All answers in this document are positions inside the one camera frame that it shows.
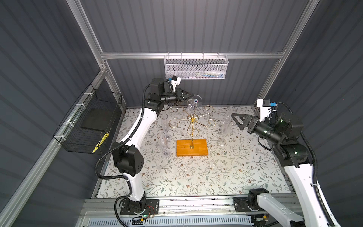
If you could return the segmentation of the clear wine glass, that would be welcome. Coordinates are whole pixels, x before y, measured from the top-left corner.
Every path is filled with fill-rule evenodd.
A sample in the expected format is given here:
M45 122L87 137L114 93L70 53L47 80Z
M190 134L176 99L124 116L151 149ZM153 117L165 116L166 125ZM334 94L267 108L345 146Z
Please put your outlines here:
M225 137L228 135L232 128L233 122L232 120L225 120L223 122L222 128L221 128L221 137L217 140L218 145L225 146L226 145L226 139Z
M203 103L203 99L199 95L194 95L187 101L187 111L189 113L194 112L198 107L200 107Z
M236 108L234 106L227 107L226 108L226 114L225 114L225 123L230 122L232 120L231 114L235 112Z
M171 106L168 105L164 105L163 109L160 112L160 116L162 116L163 114L166 114L166 112L171 108Z
M166 135L166 140L167 142L171 142L172 141L172 137L169 134L169 125L168 125L168 115L167 114L160 114L160 119L162 122L162 127L163 127L163 132Z
M159 139L159 142L160 142L162 155L165 158L170 158L171 157L171 152L168 149L168 141L167 141L166 134L164 132L159 132L157 134L157 138Z

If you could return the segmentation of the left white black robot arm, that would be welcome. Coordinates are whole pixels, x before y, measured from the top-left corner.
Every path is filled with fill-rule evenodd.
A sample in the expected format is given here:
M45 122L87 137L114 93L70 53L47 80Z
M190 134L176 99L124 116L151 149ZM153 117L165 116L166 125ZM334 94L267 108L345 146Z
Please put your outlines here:
M152 79L143 90L141 111L136 122L121 143L112 150L114 165L120 173L117 178L126 180L129 188L126 200L137 212L146 207L146 192L140 176L144 165L144 157L140 152L142 141L164 105L176 106L194 96L182 90L179 87L180 82L181 78L177 76Z

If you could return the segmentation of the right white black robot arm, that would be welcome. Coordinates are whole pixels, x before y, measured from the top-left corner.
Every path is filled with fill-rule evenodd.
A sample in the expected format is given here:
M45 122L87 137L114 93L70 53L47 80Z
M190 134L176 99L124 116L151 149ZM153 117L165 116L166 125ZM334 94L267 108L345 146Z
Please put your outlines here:
M317 180L317 158L302 137L303 123L291 112L283 112L274 125L248 114L232 114L236 125L267 140L291 182L302 208L298 215L279 202L265 188L250 189L246 205L251 211L264 210L284 227L338 227Z

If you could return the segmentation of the orange wooden rack base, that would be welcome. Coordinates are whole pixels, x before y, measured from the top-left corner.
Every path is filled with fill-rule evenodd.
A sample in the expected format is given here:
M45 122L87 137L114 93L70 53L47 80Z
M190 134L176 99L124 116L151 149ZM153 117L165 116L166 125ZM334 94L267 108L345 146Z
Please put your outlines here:
M208 146L206 139L197 140L177 140L177 157L208 156Z

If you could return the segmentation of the items in white basket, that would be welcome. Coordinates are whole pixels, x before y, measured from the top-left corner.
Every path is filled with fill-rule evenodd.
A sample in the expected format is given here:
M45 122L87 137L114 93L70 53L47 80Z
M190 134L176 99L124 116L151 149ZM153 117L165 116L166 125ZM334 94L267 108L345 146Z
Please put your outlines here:
M185 76L186 79L224 79L224 71L204 71L204 72L190 72Z

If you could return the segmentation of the yellow striped item in basket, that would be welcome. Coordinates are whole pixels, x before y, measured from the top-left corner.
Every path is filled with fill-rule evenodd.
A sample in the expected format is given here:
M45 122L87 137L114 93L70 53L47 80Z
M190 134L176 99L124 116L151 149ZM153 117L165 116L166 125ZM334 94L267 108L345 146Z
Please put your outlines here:
M105 140L107 140L107 138L109 137L109 132L106 132L104 134L104 136L101 138L101 140L97 143L97 145L94 147L92 153L94 154L97 150L100 149L100 147L102 146L102 144L104 143Z

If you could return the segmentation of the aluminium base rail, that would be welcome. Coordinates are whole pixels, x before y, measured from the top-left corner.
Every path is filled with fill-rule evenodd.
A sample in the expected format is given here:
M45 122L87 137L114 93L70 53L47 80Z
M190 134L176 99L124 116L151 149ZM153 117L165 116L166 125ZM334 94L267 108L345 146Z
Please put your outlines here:
M86 200L77 227L280 227L272 212L251 211L246 195L158 197L158 204L146 208L146 220L136 214L116 217L124 208L114 199Z

